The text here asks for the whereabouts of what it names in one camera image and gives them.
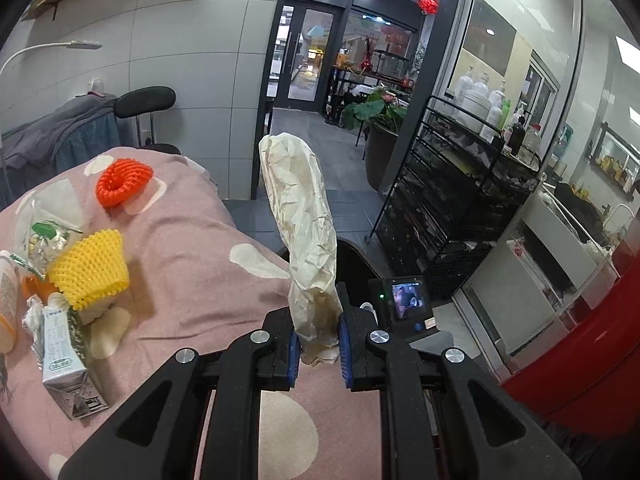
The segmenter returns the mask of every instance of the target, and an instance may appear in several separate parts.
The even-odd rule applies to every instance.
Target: potted plant
[[[348,130],[359,127],[363,121],[369,127],[365,171],[367,182],[376,191],[382,182],[405,115],[406,108],[399,105],[398,98],[383,88],[376,89],[363,103],[346,106],[342,112],[342,122]]]

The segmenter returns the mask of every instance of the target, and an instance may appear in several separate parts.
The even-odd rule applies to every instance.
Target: white carton box
[[[47,305],[44,317],[42,384],[70,419],[109,407],[82,362],[84,352],[80,323],[68,303]]]

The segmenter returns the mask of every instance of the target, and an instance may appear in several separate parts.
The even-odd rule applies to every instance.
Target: yellow foam fruit net
[[[129,286],[122,235],[107,229],[76,242],[50,265],[47,277],[75,310],[122,292]]]

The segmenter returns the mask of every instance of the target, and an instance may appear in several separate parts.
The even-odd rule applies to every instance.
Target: pink bedsheet
[[[132,148],[106,155],[136,158],[166,184],[164,195],[148,209],[130,214],[121,206],[107,212],[97,203],[99,173],[87,176],[85,166],[55,178],[70,180],[89,232],[117,228],[124,236],[131,286],[111,308],[126,311],[113,317],[130,320],[119,343],[110,343],[113,354],[92,364],[112,407],[69,421],[44,390],[22,330],[6,356],[10,400],[0,406],[23,446],[53,479],[65,459],[177,349],[189,346],[206,353],[226,348],[259,328],[268,311],[287,304],[289,280],[260,277],[263,272],[229,260],[233,247],[250,244],[268,262],[287,268],[276,254],[235,229],[208,173],[176,155]],[[0,214],[0,249],[14,246],[18,207],[20,200]],[[21,316],[24,305],[18,310]],[[348,392],[339,364],[300,366],[295,389],[263,395],[260,478],[379,478],[378,394]]]

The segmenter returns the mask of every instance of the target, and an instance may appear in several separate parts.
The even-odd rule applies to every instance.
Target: crumpled paper bag
[[[289,309],[302,361],[334,362],[342,312],[335,289],[337,241],[318,159],[288,133],[263,137],[258,149],[271,211],[289,249]]]

